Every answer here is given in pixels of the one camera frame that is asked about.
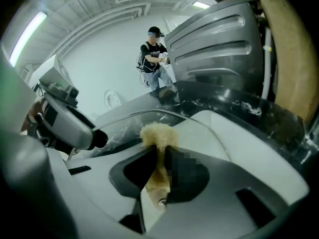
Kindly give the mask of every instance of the ceiling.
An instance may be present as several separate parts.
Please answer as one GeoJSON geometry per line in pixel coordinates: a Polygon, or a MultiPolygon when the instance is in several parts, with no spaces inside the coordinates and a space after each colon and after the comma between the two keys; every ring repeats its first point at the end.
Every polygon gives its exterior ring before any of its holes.
{"type": "MultiPolygon", "coordinates": [[[[31,64],[36,70],[53,54],[63,55],[88,34],[109,24],[156,13],[194,15],[196,0],[28,0],[20,8],[1,40],[7,57],[28,25],[39,12],[45,21],[23,49],[16,68],[31,64]]],[[[197,0],[212,5],[214,0],[197,0]]]]}

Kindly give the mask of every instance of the screw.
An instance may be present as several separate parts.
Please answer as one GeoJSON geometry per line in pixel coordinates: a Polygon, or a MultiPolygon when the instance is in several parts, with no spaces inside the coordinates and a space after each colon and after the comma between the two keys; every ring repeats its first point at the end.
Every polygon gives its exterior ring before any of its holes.
{"type": "Polygon", "coordinates": [[[166,199],[165,198],[162,198],[162,199],[159,200],[159,203],[158,203],[159,206],[164,206],[165,204],[166,204],[166,199]]]}

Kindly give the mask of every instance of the white wall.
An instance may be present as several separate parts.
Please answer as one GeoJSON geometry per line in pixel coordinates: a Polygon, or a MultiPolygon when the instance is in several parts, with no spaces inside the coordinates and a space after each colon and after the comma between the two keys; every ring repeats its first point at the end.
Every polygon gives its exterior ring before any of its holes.
{"type": "MultiPolygon", "coordinates": [[[[106,90],[115,91],[122,103],[150,92],[150,88],[140,84],[140,73],[135,68],[140,46],[147,41],[148,29],[157,26],[168,34],[175,23],[188,18],[183,15],[136,18],[92,33],[72,48],[62,63],[80,91],[79,109],[95,119],[107,111],[104,107],[106,90]]],[[[175,82],[172,68],[167,71],[175,82]]]]}

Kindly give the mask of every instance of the fluorescent light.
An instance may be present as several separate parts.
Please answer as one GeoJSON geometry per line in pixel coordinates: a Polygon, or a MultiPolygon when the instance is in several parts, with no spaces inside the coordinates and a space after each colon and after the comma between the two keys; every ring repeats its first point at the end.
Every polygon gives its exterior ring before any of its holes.
{"type": "Polygon", "coordinates": [[[202,2],[198,2],[196,1],[195,3],[193,3],[193,6],[199,7],[199,8],[203,8],[203,9],[207,9],[210,7],[210,5],[204,4],[202,2]]]}
{"type": "Polygon", "coordinates": [[[45,20],[46,14],[43,12],[38,12],[37,15],[31,20],[29,25],[25,28],[22,35],[20,36],[18,42],[16,43],[13,52],[10,56],[10,64],[15,66],[18,58],[25,47],[26,43],[34,33],[34,31],[40,26],[40,24],[45,20]]]}

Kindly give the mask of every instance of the white plastic part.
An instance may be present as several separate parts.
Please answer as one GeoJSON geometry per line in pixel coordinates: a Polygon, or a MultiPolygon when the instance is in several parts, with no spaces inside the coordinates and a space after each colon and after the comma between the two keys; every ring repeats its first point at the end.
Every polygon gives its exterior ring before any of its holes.
{"type": "Polygon", "coordinates": [[[212,111],[199,112],[193,118],[216,132],[231,162],[276,191],[288,205],[308,194],[307,183],[291,164],[249,131],[212,111]]]}
{"type": "Polygon", "coordinates": [[[62,75],[58,58],[53,55],[46,60],[39,68],[32,74],[29,81],[29,86],[33,87],[38,81],[49,85],[50,83],[59,83],[63,89],[67,89],[72,83],[64,75],[62,75]]]}
{"type": "Polygon", "coordinates": [[[271,31],[269,27],[265,27],[265,70],[264,70],[264,85],[261,98],[267,99],[270,87],[270,78],[271,78],[271,31]]]}
{"type": "Polygon", "coordinates": [[[106,111],[114,109],[120,106],[122,103],[119,96],[113,90],[107,90],[104,93],[104,107],[106,111]]]}

